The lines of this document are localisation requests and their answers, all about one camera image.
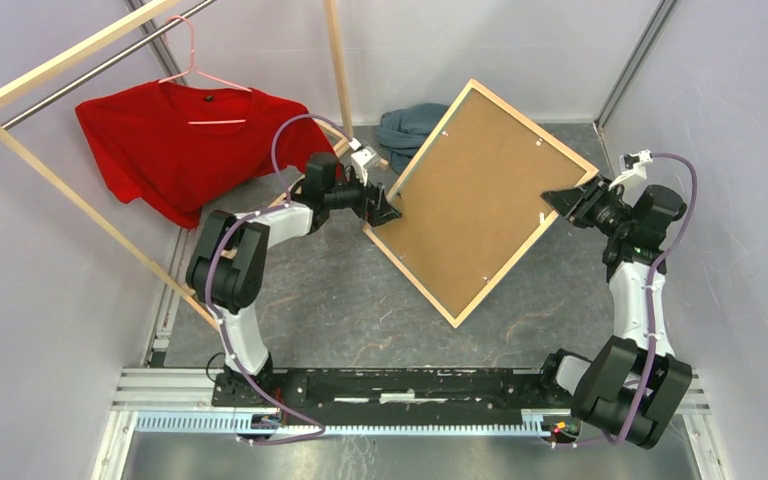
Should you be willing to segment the blue picture frame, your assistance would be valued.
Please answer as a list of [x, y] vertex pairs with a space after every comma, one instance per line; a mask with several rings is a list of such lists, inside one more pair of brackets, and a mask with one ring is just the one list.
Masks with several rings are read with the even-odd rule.
[[558, 219], [541, 197], [597, 166], [470, 80], [387, 194], [368, 238], [454, 328]]

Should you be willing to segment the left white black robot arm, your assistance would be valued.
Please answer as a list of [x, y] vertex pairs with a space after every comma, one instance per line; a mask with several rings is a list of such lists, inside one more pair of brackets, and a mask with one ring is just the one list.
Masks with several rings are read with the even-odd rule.
[[262, 339], [255, 303], [269, 250], [318, 231], [334, 210], [351, 210], [371, 227], [401, 218], [384, 187], [369, 179], [380, 161], [363, 147], [342, 165], [333, 154], [316, 153], [305, 175], [279, 204], [248, 213], [209, 214], [186, 272], [186, 283], [216, 321], [225, 370], [238, 379], [235, 392], [250, 407], [266, 405], [274, 381], [262, 373], [271, 355]]

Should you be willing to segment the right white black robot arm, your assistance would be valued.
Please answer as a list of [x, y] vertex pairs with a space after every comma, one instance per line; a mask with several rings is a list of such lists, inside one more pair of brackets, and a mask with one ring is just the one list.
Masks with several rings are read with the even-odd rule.
[[544, 362], [537, 392], [551, 408], [571, 401], [573, 418], [613, 443], [654, 447], [688, 391], [692, 369], [678, 360], [663, 316], [667, 249], [662, 244], [688, 206], [674, 190], [649, 185], [634, 204], [604, 177], [540, 197], [573, 226], [607, 238], [602, 254], [614, 332], [588, 360], [560, 349]]

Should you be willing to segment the grey-blue crumpled cloth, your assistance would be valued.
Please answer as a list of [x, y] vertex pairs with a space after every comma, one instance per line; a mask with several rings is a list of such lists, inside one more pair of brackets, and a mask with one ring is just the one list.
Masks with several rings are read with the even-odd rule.
[[401, 174], [407, 168], [448, 108], [445, 104], [421, 103], [381, 116], [376, 140], [396, 173]]

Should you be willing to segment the red t-shirt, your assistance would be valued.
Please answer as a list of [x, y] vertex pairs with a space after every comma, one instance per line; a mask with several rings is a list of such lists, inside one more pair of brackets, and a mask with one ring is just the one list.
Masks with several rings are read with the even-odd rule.
[[[303, 104], [257, 89], [150, 81], [84, 101], [75, 115], [109, 191], [186, 229], [246, 181], [287, 167], [305, 172], [312, 155], [333, 150]], [[189, 124], [240, 118], [247, 122]]]

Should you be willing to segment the aluminium corner profile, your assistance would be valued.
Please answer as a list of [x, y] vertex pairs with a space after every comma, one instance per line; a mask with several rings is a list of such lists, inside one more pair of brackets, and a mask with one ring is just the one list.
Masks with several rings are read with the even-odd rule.
[[655, 10], [611, 88], [606, 101], [594, 120], [594, 125], [598, 131], [602, 131], [616, 113], [624, 96], [636, 79], [661, 32], [668, 24], [679, 4], [679, 0], [660, 0], [657, 3]]

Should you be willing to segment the pink clothes hanger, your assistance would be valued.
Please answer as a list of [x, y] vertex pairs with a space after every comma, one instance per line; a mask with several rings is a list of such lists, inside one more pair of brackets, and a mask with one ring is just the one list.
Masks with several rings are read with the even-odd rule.
[[[159, 79], [157, 81], [158, 84], [171, 83], [174, 80], [181, 80], [187, 77], [188, 75], [195, 74], [197, 76], [222, 84], [232, 89], [246, 91], [246, 92], [251, 91], [251, 88], [249, 87], [238, 85], [236, 83], [221, 79], [219, 77], [213, 76], [211, 74], [208, 74], [200, 70], [196, 63], [196, 49], [195, 49], [196, 36], [195, 36], [195, 28], [192, 22], [187, 18], [185, 18], [183, 15], [173, 15], [166, 20], [164, 25], [170, 26], [174, 20], [179, 20], [183, 22], [189, 30], [188, 68], [181, 71], [180, 73], [168, 76], [166, 78]], [[190, 125], [235, 125], [235, 124], [244, 124], [246, 122], [247, 122], [246, 119], [240, 118], [240, 119], [224, 119], [224, 120], [190, 120], [189, 124]]]

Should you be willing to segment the wooden clothes rack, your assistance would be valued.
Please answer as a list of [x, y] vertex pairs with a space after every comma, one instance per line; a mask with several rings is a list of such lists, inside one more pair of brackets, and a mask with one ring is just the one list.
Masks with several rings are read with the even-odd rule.
[[[122, 1], [0, 1], [0, 87], [125, 16]], [[210, 73], [303, 100], [331, 115], [336, 97], [319, 1], [219, 1], [194, 17]], [[20, 142], [150, 258], [166, 261], [177, 227], [141, 200], [118, 201], [74, 113], [85, 100], [162, 77], [144, 46], [14, 129]], [[302, 95], [303, 88], [311, 94]], [[0, 335], [143, 327], [161, 281], [0, 142]]]

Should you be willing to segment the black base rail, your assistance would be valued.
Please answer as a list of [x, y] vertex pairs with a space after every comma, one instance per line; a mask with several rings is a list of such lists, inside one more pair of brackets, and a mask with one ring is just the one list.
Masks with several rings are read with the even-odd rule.
[[284, 426], [515, 426], [525, 410], [568, 410], [571, 395], [540, 372], [511, 368], [266, 367], [252, 380], [216, 376], [215, 407], [283, 406]]

